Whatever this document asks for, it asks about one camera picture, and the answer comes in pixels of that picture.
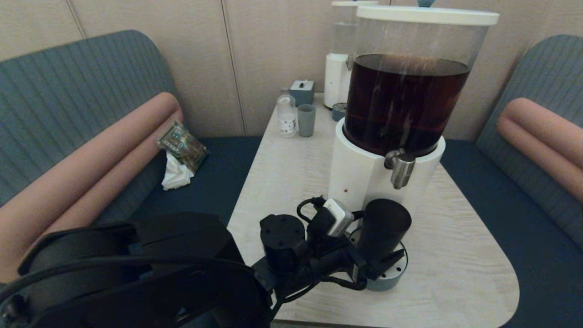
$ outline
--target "drink dispenser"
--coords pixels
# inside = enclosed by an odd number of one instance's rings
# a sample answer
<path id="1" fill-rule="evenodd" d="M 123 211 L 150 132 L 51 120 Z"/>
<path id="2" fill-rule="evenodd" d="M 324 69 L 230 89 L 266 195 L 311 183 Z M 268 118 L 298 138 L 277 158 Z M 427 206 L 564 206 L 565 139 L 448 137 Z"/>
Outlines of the drink dispenser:
<path id="1" fill-rule="evenodd" d="M 445 150 L 441 136 L 498 14 L 362 6 L 329 197 L 360 210 L 388 198 L 415 212 Z"/>
<path id="2" fill-rule="evenodd" d="M 378 1 L 332 1 L 332 44 L 326 56 L 324 104 L 346 103 L 356 48 L 356 9 Z"/>

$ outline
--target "gray cup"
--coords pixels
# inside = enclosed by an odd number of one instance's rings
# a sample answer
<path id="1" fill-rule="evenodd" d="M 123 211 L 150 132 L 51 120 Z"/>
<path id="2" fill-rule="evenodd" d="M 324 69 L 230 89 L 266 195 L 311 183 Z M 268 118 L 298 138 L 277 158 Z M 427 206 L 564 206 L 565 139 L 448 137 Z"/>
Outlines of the gray cup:
<path id="1" fill-rule="evenodd" d="M 297 107 L 297 124 L 300 136 L 311 137 L 314 134 L 316 106 L 303 104 Z"/>

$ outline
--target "dark brown liquid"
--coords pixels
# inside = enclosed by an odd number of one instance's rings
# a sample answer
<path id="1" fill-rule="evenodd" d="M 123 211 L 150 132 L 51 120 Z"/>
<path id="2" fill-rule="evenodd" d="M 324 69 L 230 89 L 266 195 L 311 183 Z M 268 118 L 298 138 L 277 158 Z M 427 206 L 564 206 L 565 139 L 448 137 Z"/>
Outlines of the dark brown liquid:
<path id="1" fill-rule="evenodd" d="M 469 69 L 459 62 L 403 55 L 362 55 L 354 61 L 345 136 L 386 155 L 417 156 L 437 146 Z"/>

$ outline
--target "dark blue seat cushion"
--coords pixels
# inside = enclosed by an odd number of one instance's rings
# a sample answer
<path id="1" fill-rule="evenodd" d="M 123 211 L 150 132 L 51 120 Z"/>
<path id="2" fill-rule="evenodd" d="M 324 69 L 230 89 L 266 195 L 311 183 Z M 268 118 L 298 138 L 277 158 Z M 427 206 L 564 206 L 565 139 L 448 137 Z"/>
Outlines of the dark blue seat cushion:
<path id="1" fill-rule="evenodd" d="M 210 155 L 187 186 L 164 191 L 158 185 L 140 205 L 131 219 L 178 212 L 216 214 L 227 225 L 251 168 L 261 137 L 201 139 Z M 160 177 L 166 162 L 161 156 Z"/>
<path id="2" fill-rule="evenodd" d="M 583 252 L 507 175 L 467 141 L 448 140 L 441 163 L 518 277 L 504 327 L 583 327 Z"/>

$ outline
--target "light wood table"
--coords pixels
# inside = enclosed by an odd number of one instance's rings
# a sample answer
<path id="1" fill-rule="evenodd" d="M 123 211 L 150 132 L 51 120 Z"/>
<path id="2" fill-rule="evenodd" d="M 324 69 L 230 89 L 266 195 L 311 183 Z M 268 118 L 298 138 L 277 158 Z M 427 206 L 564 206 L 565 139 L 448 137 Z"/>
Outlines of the light wood table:
<path id="1" fill-rule="evenodd" d="M 316 101 L 321 103 L 321 95 Z M 264 256 L 259 221 L 296 214 L 326 195 L 336 122 L 318 104 L 314 135 L 282 138 L 274 112 L 228 229 L 247 265 Z M 311 206 L 305 213 L 314 214 Z M 518 306 L 512 265 L 440 165 L 403 243 L 409 267 L 386 292 L 352 291 L 328 282 L 282 306 L 276 319 L 369 327 L 499 327 Z"/>

